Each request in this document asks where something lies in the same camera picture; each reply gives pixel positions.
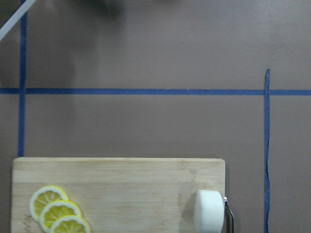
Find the white steamed bun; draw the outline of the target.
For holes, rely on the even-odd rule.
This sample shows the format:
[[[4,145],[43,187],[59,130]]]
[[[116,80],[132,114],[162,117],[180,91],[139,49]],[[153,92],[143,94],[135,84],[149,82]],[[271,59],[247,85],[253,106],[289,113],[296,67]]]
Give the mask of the white steamed bun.
[[[215,190],[198,190],[194,205],[194,228],[197,233],[220,233],[224,224],[225,206]]]

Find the lemon slice middle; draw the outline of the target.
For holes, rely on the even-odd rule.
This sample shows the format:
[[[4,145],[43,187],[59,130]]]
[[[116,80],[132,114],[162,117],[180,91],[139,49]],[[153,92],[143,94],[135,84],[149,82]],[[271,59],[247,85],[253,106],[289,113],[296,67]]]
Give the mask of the lemon slice middle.
[[[58,200],[46,205],[40,215],[39,224],[45,233],[48,233],[52,225],[60,218],[75,215],[82,216],[78,205],[69,200]]]

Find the bamboo cutting board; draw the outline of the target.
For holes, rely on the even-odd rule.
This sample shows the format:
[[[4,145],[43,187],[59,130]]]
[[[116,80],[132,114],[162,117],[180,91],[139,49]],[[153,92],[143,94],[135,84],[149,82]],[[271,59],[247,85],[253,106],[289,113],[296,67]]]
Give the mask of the bamboo cutting board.
[[[12,233],[39,233],[33,193],[63,189],[95,233],[192,233],[195,194],[225,192],[222,159],[17,158],[12,175]]]

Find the lemon slice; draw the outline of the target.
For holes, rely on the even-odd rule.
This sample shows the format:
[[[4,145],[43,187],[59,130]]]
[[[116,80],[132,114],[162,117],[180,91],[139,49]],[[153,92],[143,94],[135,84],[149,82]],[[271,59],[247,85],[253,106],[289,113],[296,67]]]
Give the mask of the lemon slice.
[[[76,215],[64,216],[54,222],[50,233],[91,233],[90,224],[82,217]]]
[[[58,200],[46,205],[40,215],[39,224],[45,233],[48,233],[52,225],[60,218],[75,215],[82,216],[78,205],[69,200]]]
[[[66,192],[53,185],[44,186],[34,192],[29,201],[29,212],[35,222],[39,221],[43,208],[58,200],[69,200]]]

